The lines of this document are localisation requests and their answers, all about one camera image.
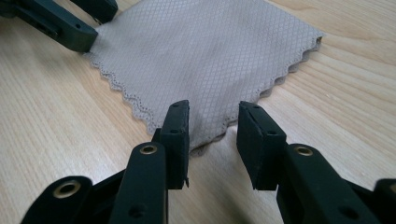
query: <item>fabric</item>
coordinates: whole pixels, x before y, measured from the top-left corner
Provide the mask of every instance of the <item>fabric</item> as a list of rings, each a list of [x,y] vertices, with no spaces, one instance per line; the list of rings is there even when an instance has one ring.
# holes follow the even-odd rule
[[[322,32],[262,0],[143,0],[98,27],[90,53],[148,132],[190,101],[191,149],[269,95],[318,48]]]

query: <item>gray cloth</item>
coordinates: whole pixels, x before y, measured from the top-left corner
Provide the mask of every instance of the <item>gray cloth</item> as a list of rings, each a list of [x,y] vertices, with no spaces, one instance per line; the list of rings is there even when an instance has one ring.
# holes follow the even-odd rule
[[[190,101],[191,149],[224,134],[239,102],[267,95],[322,36],[262,0],[143,0],[97,32],[88,57],[149,133]]]

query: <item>light wood tabletop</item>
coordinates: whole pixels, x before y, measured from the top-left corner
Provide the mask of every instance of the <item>light wood tabletop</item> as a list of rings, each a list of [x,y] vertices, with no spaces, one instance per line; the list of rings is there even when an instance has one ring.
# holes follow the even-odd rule
[[[137,1],[117,2],[123,11]],[[326,36],[259,105],[288,143],[317,148],[341,177],[368,189],[395,178],[396,2],[271,2]],[[98,183],[124,169],[131,150],[151,139],[88,59],[18,18],[0,18],[0,78],[0,223],[20,222],[59,178]],[[282,223],[276,194],[252,189],[236,130],[190,159],[190,187],[169,192],[170,223]]]

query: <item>table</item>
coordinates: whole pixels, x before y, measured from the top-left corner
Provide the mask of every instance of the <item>table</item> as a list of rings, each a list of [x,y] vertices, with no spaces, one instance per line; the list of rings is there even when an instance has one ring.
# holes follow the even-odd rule
[[[119,0],[120,10],[136,0]],[[288,135],[321,151],[341,177],[372,189],[396,176],[396,3],[276,0],[326,33],[319,52],[258,104]],[[68,1],[60,4],[95,23]],[[20,222],[68,175],[97,183],[150,140],[99,71],[20,19],[0,18],[0,223]],[[170,223],[282,223],[273,192],[254,191],[236,127],[190,159],[187,189],[169,192]]]

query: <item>microfiber cloth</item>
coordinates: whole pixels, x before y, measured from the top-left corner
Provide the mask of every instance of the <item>microfiber cloth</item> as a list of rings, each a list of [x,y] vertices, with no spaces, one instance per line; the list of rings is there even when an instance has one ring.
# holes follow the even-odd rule
[[[262,0],[142,0],[99,26],[87,53],[148,132],[190,101],[191,149],[295,71],[323,33]]]

